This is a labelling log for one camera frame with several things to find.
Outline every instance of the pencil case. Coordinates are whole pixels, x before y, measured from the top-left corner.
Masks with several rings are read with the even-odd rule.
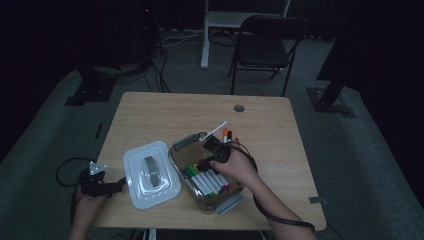
[[[201,132],[178,140],[169,150],[169,159],[200,209],[205,213],[224,214],[243,200],[244,186],[213,169],[198,169],[213,151],[206,144],[215,137],[211,135],[199,141],[205,136],[206,133]]]

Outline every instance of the small round object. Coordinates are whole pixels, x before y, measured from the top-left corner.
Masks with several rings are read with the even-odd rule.
[[[241,104],[234,105],[234,111],[236,111],[236,112],[244,112],[244,110],[245,110],[245,108],[244,108],[243,105],[241,105]]]

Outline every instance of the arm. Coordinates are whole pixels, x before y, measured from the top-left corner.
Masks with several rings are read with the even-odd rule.
[[[91,223],[101,208],[106,196],[93,198],[82,195],[81,187],[78,187],[76,198],[77,205],[75,206],[74,222],[69,240],[86,240]]]
[[[210,162],[211,167],[246,186],[259,204],[270,214],[295,221],[302,221],[291,211],[260,178],[250,161],[237,150],[232,150],[226,163]],[[316,239],[307,228],[291,226],[267,219],[277,239]]]

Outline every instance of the container lid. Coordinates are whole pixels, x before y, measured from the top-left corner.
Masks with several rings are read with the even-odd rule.
[[[130,149],[124,155],[124,168],[133,205],[147,209],[176,197],[181,183],[168,159],[162,141]]]

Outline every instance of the black chair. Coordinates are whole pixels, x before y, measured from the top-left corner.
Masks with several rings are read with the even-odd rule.
[[[240,26],[228,77],[232,74],[231,95],[237,70],[271,71],[271,79],[288,66],[281,96],[284,96],[296,55],[296,47],[303,40],[308,24],[301,18],[254,15]],[[292,40],[290,50],[284,41]],[[238,68],[240,63],[245,68]]]

